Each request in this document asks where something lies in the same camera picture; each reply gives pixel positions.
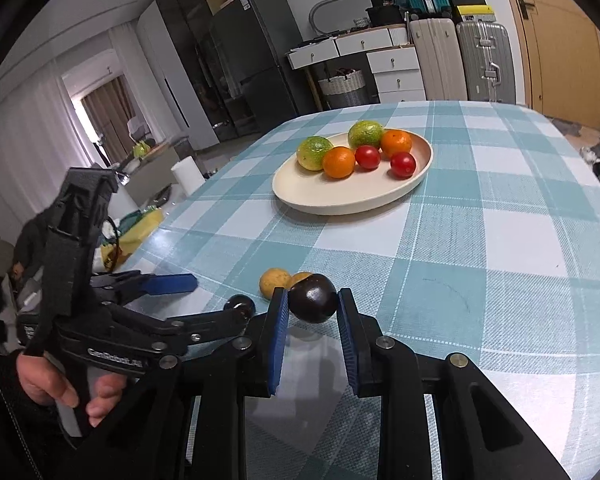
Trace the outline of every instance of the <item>wicker basket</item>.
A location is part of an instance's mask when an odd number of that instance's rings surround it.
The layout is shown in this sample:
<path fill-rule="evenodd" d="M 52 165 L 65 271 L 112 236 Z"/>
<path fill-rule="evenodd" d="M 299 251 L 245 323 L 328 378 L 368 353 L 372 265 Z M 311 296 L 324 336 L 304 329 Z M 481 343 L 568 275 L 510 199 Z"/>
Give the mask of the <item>wicker basket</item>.
<path fill-rule="evenodd" d="M 370 103 L 365 78 L 360 70 L 351 70 L 350 73 L 321 79 L 318 83 L 332 110 Z"/>

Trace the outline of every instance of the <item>dark purple fruit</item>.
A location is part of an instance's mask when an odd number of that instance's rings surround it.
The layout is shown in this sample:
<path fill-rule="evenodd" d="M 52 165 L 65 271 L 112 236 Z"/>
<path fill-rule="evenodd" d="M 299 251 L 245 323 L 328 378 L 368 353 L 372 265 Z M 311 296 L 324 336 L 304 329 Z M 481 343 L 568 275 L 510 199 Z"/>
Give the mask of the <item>dark purple fruit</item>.
<path fill-rule="evenodd" d="M 322 274 L 312 274 L 289 289 L 289 310 L 307 323 L 323 323 L 338 308 L 333 283 Z"/>
<path fill-rule="evenodd" d="M 244 294 L 236 294 L 226 300 L 222 310 L 233 310 L 237 308 L 242 311 L 246 319 L 251 319 L 256 313 L 256 305 L 249 296 Z"/>

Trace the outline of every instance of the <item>potato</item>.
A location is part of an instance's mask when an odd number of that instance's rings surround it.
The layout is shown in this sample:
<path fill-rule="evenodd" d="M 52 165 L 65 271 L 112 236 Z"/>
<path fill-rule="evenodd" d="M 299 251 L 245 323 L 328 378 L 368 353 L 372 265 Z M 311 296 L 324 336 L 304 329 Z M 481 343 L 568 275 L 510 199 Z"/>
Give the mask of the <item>potato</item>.
<path fill-rule="evenodd" d="M 286 288 L 291 288 L 297 282 L 301 282 L 302 280 L 304 280 L 305 278 L 308 278 L 312 274 L 313 274 L 312 272 L 306 272 L 305 270 L 303 272 L 298 272 L 297 274 L 294 274 L 293 276 L 289 277 L 285 286 L 286 286 Z"/>
<path fill-rule="evenodd" d="M 273 296 L 273 289 L 277 286 L 284 287 L 290 277 L 291 275 L 289 275 L 285 269 L 274 267 L 273 269 L 267 270 L 260 277 L 260 291 L 262 295 L 270 300 Z"/>

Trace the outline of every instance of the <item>yellow bag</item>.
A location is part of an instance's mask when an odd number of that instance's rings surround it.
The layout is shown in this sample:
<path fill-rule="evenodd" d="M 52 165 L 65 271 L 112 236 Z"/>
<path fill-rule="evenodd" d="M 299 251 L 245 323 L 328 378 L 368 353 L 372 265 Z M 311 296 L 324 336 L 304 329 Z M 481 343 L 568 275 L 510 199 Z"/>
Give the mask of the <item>yellow bag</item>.
<path fill-rule="evenodd" d="M 122 265 L 131 256 L 136 249 L 144 242 L 147 237 L 154 232 L 155 228 L 160 225 L 164 220 L 162 211 L 156 209 L 151 211 L 142 218 L 136 225 L 134 225 L 129 231 L 120 237 L 120 252 L 118 253 L 118 260 L 116 261 L 116 267 Z M 102 254 L 102 261 L 104 267 L 107 270 L 111 269 L 115 255 L 115 244 L 109 244 L 106 246 L 100 246 L 100 252 Z"/>

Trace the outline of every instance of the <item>paper towel roll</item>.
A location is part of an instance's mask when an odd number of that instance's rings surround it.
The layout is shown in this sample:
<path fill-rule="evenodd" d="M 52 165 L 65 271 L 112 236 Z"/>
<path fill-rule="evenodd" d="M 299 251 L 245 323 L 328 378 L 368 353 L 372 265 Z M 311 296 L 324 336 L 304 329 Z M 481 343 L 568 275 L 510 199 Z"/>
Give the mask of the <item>paper towel roll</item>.
<path fill-rule="evenodd" d="M 202 176 L 202 173 L 200 173 L 200 170 L 190 155 L 176 163 L 171 168 L 171 173 L 173 173 L 173 176 L 182 186 L 182 189 L 187 196 L 190 196 L 205 183 L 205 177 Z"/>
<path fill-rule="evenodd" d="M 111 195 L 108 214 L 114 220 L 124 218 L 129 213 L 138 210 L 138 205 L 134 202 L 122 184 L 118 184 L 118 192 Z"/>

